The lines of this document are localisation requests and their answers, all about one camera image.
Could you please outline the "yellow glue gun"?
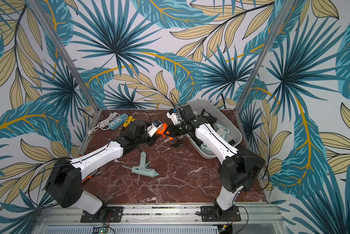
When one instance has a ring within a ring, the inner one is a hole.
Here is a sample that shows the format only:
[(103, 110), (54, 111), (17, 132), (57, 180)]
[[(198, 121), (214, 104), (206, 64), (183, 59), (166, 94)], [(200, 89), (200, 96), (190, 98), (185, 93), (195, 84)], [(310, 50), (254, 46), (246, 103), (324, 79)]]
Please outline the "yellow glue gun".
[(124, 127), (124, 128), (127, 128), (127, 127), (130, 125), (130, 123), (133, 122), (133, 121), (135, 121), (135, 120), (136, 120), (136, 119), (134, 119), (133, 116), (129, 116), (129, 117), (125, 120), (125, 122), (123, 123), (123, 127)]

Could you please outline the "black glue gun orange trigger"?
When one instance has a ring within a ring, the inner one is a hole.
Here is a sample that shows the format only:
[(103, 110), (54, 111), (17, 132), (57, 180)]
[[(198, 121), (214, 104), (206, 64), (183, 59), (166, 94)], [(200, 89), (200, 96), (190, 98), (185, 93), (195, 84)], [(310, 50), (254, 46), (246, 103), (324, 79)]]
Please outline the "black glue gun orange trigger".
[(217, 118), (213, 117), (209, 112), (207, 111), (202, 111), (201, 112), (201, 116), (211, 125), (213, 126), (213, 124), (215, 124), (217, 122)]

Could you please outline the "mint glue gun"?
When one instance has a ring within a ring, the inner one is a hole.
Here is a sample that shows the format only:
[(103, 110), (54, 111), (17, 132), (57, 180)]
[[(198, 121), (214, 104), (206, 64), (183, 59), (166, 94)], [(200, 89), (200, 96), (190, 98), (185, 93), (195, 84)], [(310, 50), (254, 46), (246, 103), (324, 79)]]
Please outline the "mint glue gun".
[(147, 177), (156, 177), (159, 176), (159, 173), (152, 168), (149, 168), (151, 162), (146, 162), (147, 154), (145, 152), (141, 152), (140, 154), (140, 163), (138, 166), (128, 167), (122, 165), (123, 168), (129, 169), (132, 173), (147, 176)]
[(220, 124), (216, 124), (216, 132), (217, 134), (222, 138), (222, 139), (226, 139), (226, 136), (230, 133), (229, 128), (224, 127)]

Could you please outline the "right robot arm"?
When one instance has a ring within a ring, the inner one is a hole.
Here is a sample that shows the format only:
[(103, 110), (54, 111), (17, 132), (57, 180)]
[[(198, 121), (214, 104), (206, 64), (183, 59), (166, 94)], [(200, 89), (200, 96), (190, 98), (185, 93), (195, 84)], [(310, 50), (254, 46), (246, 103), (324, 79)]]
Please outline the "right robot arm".
[(258, 173), (265, 166), (265, 160), (246, 148), (242, 152), (233, 147), (214, 130), (217, 119), (211, 114), (197, 115), (190, 105), (170, 109), (167, 117), (172, 121), (166, 135), (178, 137), (188, 135), (196, 144), (206, 144), (220, 161), (218, 169), (222, 188), (211, 211), (201, 212), (218, 220), (233, 216), (234, 202), (240, 191), (248, 191)]

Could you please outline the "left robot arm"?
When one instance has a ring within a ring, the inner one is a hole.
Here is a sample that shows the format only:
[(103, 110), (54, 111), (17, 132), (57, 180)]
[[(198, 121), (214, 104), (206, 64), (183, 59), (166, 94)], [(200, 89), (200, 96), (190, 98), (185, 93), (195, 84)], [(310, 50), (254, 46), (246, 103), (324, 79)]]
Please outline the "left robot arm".
[(108, 216), (107, 205), (83, 190), (83, 180), (95, 170), (127, 155), (141, 144), (152, 146), (165, 131), (166, 126), (159, 120), (153, 123), (135, 120), (126, 131), (105, 146), (79, 158), (57, 161), (44, 188), (61, 207), (75, 207), (98, 221), (103, 221)]

